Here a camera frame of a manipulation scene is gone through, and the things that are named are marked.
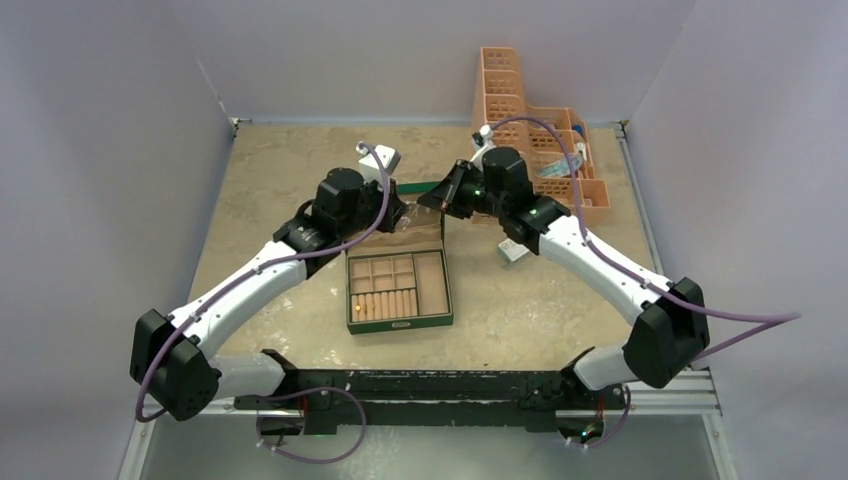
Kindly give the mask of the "green jewelry box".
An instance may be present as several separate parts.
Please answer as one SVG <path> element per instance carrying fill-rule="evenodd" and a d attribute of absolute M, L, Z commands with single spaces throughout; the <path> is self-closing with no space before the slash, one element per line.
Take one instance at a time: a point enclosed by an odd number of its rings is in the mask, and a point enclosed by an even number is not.
<path fill-rule="evenodd" d="M 408 210 L 397 230 L 375 232 L 346 254 L 346 326 L 350 334 L 454 324 L 444 216 L 417 204 L 418 197 L 436 185 L 398 186 Z"/>

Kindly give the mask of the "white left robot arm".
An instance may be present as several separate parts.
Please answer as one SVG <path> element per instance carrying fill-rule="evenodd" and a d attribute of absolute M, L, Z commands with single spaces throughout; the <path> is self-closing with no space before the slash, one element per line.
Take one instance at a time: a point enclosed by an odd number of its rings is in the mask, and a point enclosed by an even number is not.
<path fill-rule="evenodd" d="M 218 398 L 260 396 L 284 409 L 298 382 L 268 353 L 224 357 L 223 344 L 272 300 L 314 276 L 375 232 L 390 233 L 405 213 L 396 181 L 334 168 L 315 196 L 258 253 L 209 292 L 168 314 L 136 322 L 130 376 L 140 387 L 135 418 L 188 420 Z"/>

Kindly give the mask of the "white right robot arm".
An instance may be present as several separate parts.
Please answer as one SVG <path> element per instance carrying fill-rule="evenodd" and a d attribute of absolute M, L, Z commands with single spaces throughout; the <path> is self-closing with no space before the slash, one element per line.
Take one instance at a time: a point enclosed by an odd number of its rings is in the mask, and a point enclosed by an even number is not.
<path fill-rule="evenodd" d="M 496 147 L 479 163 L 459 160 L 418 204 L 458 219 L 495 217 L 507 237 L 575 274 L 630 325 L 620 346 L 590 348 L 563 370 L 561 392 L 576 407 L 601 389 L 631 381 L 665 387 L 709 345 L 703 291 L 684 278 L 672 282 L 640 267 L 597 236 L 557 200 L 535 193 L 525 161 L 511 147 Z"/>

